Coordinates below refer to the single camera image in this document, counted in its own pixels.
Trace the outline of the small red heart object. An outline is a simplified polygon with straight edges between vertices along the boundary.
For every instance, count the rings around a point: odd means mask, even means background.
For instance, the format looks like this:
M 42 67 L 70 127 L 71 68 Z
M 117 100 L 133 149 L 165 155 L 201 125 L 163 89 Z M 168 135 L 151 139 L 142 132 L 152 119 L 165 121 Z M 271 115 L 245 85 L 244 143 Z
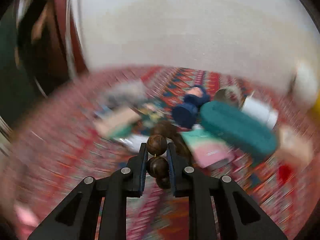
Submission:
M 292 184 L 295 174 L 293 169 L 286 164 L 281 164 L 278 168 L 278 183 L 280 186 Z

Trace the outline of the patterned red bedspread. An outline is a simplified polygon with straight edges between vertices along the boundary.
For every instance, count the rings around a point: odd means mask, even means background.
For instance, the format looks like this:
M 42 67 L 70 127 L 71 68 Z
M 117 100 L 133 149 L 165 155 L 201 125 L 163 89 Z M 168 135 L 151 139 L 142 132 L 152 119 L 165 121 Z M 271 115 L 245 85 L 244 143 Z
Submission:
M 243 96 L 253 94 L 279 111 L 279 124 L 289 125 L 310 139 L 315 157 L 308 167 L 294 170 L 292 184 L 280 186 L 275 157 L 257 163 L 247 153 L 235 150 L 234 160 L 205 174 L 232 177 L 293 239 L 319 199 L 319 126 L 291 98 L 246 79 L 216 72 L 186 68 L 127 67 L 102 70 L 61 87 L 25 120 L 15 132 L 10 156 L 1 177 L 1 193 L 9 202 L 26 205 L 37 220 L 43 220 L 86 176 L 97 179 L 126 165 L 130 152 L 99 137 L 93 122 L 103 110 L 103 94 L 119 83 L 142 80 L 150 104 L 140 107 L 142 120 L 134 127 L 148 134 L 161 118 L 170 118 L 192 85 L 203 85 L 209 95 L 220 88 L 236 86 Z

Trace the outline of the silver metal tin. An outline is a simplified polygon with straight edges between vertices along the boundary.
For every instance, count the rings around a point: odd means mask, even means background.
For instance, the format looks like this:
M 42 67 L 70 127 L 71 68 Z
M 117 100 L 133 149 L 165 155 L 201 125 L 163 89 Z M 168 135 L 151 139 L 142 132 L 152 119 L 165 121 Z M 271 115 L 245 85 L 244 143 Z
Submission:
M 238 87 L 228 86 L 217 90 L 213 96 L 213 100 L 223 102 L 231 106 L 240 107 L 242 104 L 242 95 Z

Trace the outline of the teal cylindrical case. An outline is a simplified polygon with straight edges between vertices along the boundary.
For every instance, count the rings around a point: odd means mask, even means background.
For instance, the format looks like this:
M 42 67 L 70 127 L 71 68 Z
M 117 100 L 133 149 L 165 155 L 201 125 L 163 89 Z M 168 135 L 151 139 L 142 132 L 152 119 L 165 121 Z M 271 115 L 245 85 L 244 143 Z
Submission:
M 212 135 L 248 153 L 255 161 L 263 161 L 278 148 L 276 135 L 265 125 L 219 101 L 200 108 L 200 123 Z

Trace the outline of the navy blue sock bundle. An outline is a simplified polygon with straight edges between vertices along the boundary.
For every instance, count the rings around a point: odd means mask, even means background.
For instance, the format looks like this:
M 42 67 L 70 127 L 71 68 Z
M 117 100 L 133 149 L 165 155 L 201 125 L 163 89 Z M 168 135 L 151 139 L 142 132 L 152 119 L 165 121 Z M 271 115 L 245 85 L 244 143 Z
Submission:
M 210 96 L 202 86 L 193 86 L 186 91 L 183 102 L 172 109 L 171 116 L 179 126 L 191 129 L 196 123 L 200 108 L 209 101 Z

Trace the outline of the white round plush ball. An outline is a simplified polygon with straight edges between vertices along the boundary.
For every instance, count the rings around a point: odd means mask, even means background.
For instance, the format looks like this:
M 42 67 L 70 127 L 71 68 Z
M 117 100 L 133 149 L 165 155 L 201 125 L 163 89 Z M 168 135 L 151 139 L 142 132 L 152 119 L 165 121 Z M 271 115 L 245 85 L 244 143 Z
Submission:
M 314 69 L 306 62 L 300 62 L 296 68 L 292 95 L 296 102 L 306 109 L 312 108 L 319 95 L 319 80 Z

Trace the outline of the white small bottle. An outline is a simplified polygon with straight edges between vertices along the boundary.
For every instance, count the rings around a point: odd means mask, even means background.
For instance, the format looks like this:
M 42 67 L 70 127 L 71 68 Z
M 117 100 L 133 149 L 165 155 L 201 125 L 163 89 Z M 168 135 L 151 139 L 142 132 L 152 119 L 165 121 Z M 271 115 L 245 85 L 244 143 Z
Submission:
M 258 120 L 269 129 L 274 128 L 279 116 L 276 109 L 252 96 L 248 96 L 244 100 L 241 111 Z

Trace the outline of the beige long carton box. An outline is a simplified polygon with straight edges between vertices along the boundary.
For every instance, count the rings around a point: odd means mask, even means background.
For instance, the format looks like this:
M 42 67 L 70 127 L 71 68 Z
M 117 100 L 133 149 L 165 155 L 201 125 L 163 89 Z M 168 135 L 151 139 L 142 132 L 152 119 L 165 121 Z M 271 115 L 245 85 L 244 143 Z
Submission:
M 303 170 L 314 157 L 310 139 L 299 135 L 290 126 L 282 125 L 277 130 L 278 148 L 274 155 L 285 164 Z

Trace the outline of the clear plastic card box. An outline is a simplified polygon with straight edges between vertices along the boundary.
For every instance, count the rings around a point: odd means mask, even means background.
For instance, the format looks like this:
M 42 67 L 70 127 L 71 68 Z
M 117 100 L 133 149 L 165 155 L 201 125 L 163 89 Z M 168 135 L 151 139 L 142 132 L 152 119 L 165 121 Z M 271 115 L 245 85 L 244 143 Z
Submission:
M 117 84 L 103 94 L 103 104 L 108 108 L 136 106 L 146 99 L 146 87 L 141 80 Z

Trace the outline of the pink green card pack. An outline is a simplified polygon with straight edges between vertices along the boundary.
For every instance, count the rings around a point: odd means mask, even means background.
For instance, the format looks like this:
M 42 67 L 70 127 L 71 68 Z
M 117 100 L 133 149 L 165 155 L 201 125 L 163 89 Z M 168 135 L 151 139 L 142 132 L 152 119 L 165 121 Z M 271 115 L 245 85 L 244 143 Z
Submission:
M 200 168 L 221 168 L 234 159 L 232 148 L 204 129 L 182 132 L 181 136 Z

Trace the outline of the dark red wooden door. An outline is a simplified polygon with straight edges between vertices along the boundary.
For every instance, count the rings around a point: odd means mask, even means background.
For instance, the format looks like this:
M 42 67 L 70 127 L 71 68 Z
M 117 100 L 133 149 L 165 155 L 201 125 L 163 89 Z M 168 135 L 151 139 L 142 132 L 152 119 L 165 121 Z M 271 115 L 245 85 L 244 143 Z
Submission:
M 16 63 L 47 96 L 88 71 L 71 0 L 18 0 Z

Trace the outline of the beige teal small box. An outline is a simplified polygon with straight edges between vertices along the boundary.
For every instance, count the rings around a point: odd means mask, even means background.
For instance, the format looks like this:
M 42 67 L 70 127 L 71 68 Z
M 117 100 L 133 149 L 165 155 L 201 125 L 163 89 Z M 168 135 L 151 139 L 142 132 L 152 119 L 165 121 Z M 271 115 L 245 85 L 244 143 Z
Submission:
M 141 116 L 130 107 L 120 107 L 93 122 L 97 133 L 104 138 L 110 137 L 125 126 L 139 121 Z

